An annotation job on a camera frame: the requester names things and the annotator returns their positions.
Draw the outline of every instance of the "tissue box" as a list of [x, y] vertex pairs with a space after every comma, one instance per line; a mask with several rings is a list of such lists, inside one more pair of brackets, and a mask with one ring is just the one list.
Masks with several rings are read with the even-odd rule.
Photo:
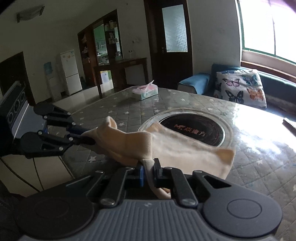
[[132, 90], [132, 97], [138, 100], [147, 99], [153, 95], [158, 94], [158, 87], [149, 83], [148, 85], [139, 86], [137, 89]]

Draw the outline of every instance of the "frosted glass panel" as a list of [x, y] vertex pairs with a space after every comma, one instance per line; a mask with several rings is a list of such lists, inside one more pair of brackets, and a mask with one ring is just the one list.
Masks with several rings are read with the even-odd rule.
[[162, 10], [167, 52], [187, 52], [183, 5], [165, 7]]

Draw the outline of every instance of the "butterfly pillow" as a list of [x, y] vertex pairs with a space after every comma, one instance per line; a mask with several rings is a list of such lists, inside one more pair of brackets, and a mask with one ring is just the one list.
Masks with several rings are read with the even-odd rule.
[[253, 107], [266, 107], [262, 82], [256, 69], [217, 72], [214, 97]]

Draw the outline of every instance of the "black cooktop surface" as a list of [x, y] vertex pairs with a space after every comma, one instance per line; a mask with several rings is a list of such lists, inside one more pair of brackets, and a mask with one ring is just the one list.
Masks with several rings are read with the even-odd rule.
[[212, 119], [197, 114], [176, 114], [160, 123], [176, 132], [202, 141], [212, 146], [219, 146], [223, 141], [222, 127]]

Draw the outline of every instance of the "window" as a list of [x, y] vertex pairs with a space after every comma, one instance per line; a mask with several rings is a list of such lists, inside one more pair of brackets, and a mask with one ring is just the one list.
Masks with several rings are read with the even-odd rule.
[[162, 11], [167, 52], [188, 52], [183, 5], [165, 7]]
[[243, 49], [296, 64], [296, 13], [284, 0], [238, 0]]

